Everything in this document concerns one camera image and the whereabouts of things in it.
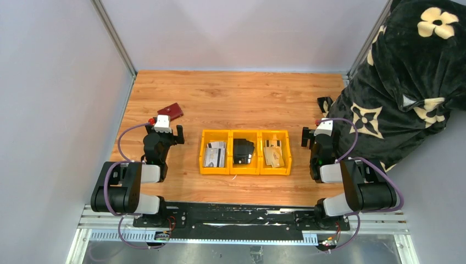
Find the white cards stack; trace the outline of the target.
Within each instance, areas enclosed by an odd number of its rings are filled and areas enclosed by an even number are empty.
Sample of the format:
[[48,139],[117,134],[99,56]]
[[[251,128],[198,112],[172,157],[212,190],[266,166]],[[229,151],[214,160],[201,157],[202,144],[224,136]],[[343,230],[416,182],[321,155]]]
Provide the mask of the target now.
[[213,141],[206,144],[204,152],[204,167],[223,168],[226,159],[226,141]]

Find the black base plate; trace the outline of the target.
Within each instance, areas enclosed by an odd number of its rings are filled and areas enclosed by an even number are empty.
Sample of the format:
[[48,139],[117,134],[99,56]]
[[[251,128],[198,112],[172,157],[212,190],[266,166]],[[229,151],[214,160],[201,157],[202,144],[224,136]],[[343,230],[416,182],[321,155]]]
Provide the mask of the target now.
[[319,228],[311,219],[313,207],[194,202],[166,205],[176,218],[174,239],[297,241],[304,239],[304,231],[335,234],[337,230],[350,229],[344,219],[328,229]]

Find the left yellow bin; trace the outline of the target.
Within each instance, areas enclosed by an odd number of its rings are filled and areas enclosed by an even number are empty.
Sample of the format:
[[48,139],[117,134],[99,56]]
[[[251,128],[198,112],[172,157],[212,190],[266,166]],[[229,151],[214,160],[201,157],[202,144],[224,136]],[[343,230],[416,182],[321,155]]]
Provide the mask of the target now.
[[229,130],[203,130],[199,151],[199,172],[202,175],[229,175],[230,157]]

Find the aluminium frame rail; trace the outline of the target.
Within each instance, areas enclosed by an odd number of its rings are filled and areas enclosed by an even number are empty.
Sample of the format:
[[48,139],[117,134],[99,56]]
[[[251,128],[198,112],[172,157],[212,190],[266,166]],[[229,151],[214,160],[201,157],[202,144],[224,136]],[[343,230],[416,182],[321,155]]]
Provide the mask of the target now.
[[402,212],[169,202],[161,215],[84,207],[67,263],[418,263]]

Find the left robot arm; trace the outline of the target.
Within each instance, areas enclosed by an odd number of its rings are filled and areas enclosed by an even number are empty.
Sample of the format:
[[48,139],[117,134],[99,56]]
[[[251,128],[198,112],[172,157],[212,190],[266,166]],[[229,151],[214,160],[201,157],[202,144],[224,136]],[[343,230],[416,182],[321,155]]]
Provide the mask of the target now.
[[172,146],[184,144],[184,129],[162,132],[143,124],[148,133],[143,138],[144,154],[139,161],[107,161],[103,164],[91,194],[94,212],[108,212],[114,216],[137,216],[136,227],[174,228],[176,218],[167,209],[162,196],[145,195],[143,183],[161,183],[168,172],[167,157]]

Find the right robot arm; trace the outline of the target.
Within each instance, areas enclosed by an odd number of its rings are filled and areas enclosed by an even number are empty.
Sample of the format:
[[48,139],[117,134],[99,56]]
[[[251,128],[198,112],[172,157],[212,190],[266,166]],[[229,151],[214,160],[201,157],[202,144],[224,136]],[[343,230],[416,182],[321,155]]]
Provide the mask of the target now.
[[338,135],[302,129],[303,147],[311,150],[309,169],[318,184],[341,183],[343,193],[319,199],[311,219],[323,230],[339,223],[347,214],[393,209],[398,205],[396,189],[387,180],[376,159],[338,161],[335,153]]

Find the black floral blanket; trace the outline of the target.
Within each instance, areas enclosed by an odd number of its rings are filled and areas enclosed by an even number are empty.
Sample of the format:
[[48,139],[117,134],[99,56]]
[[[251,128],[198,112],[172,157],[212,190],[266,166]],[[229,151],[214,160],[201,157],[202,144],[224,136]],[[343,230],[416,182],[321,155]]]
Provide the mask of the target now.
[[389,171],[465,110],[465,6],[393,1],[366,59],[325,115],[336,119],[338,156]]

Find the tan cards stack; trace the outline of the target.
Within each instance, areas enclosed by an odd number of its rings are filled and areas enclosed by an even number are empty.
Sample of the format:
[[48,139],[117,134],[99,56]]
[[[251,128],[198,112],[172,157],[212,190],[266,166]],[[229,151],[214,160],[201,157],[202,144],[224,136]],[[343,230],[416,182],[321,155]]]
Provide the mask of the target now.
[[272,168],[280,168],[285,165],[282,155],[282,143],[280,140],[266,140],[264,145],[265,164]]

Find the red leather card holder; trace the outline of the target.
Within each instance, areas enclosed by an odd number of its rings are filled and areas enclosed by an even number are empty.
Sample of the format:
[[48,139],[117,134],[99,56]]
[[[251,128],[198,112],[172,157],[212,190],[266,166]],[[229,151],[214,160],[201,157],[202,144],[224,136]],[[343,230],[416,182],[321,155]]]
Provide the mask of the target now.
[[170,120],[175,120],[184,115],[180,105],[178,103],[173,103],[169,106],[166,106],[157,111],[158,115],[165,115],[170,118]]

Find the black cards stack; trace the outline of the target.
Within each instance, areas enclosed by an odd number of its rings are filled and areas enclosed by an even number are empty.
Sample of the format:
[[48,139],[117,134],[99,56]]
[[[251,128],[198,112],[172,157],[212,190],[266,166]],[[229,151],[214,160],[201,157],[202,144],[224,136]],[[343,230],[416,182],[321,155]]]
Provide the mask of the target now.
[[255,150],[254,143],[246,139],[233,139],[234,164],[250,164]]

